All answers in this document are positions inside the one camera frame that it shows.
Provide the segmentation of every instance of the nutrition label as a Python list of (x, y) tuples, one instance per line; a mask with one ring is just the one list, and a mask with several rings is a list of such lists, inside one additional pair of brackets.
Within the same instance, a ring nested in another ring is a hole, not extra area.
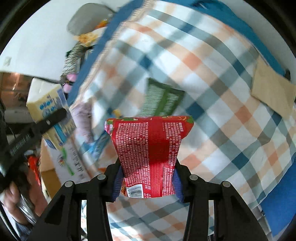
[(181, 143), (182, 123), (164, 123), (166, 139), (169, 140), (168, 164), (172, 167), (176, 164), (176, 159)]
[(115, 138), (126, 185), (142, 183), (150, 189), (148, 122), (119, 123)]
[(168, 167), (163, 168), (163, 196), (172, 195), (175, 193), (172, 183), (173, 173), (174, 169)]

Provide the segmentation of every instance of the gray pillow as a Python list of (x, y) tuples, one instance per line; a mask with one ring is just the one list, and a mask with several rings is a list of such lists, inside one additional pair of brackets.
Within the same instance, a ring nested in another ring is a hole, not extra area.
[(74, 36), (92, 32), (104, 19), (111, 18), (113, 11), (102, 4), (87, 3), (81, 6), (67, 25)]

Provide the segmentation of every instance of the plaid bedsheet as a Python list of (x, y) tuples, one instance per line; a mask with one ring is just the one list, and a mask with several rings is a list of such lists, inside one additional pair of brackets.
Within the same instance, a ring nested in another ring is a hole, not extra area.
[[(283, 120), (250, 95), (258, 51), (222, 22), (180, 5), (147, 0), (123, 22), (93, 64), (72, 105), (91, 102), (95, 138), (119, 109), (136, 116), (147, 78), (186, 92), (174, 115), (191, 115), (181, 164), (206, 181), (228, 180), (250, 208), (276, 186), (292, 164), (295, 117)], [(93, 160), (83, 139), (76, 145), (94, 176), (116, 161), (110, 141)], [(209, 234), (213, 232), (210, 202)], [(181, 240), (188, 205), (175, 195), (120, 196), (107, 205), (114, 240)]]

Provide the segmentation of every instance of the red object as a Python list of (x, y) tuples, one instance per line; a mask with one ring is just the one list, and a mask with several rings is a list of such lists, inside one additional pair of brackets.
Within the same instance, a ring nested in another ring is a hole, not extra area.
[(173, 172), (181, 144), (193, 126), (192, 117), (111, 118), (111, 135), (129, 197), (150, 198), (174, 194)]
[(29, 168), (35, 174), (35, 179), (37, 180), (39, 186), (41, 186), (40, 173), (39, 173), (39, 169), (38, 169), (38, 160), (39, 160), (39, 158), (37, 158), (35, 156), (29, 156), (28, 163), (29, 163)]
[(99, 29), (99, 28), (103, 28), (108, 24), (109, 20), (108, 19), (104, 19), (102, 20), (96, 27), (95, 29)]

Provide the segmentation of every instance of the person's arm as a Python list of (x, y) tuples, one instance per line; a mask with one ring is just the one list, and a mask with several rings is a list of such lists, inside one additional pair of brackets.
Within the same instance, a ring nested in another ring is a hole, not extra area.
[[(38, 216), (41, 216), (42, 212), (47, 206), (46, 199), (43, 196), (42, 189), (38, 185), (35, 179), (35, 175), (31, 170), (28, 171), (27, 179), (31, 185), (31, 188), (29, 190), (29, 196), (30, 196), (30, 200), (35, 206), (34, 211)], [(5, 190), (3, 204), (7, 209), (7, 211), (11, 214), (11, 216), (16, 221), (16, 227), (19, 231), (20, 238), (22, 240), (26, 240), (33, 228), (33, 225), (31, 225), (27, 221), (23, 213), (17, 207), (16, 204), (19, 202), (19, 200), (20, 200), (19, 190), (14, 183), (11, 183), (9, 188)]]

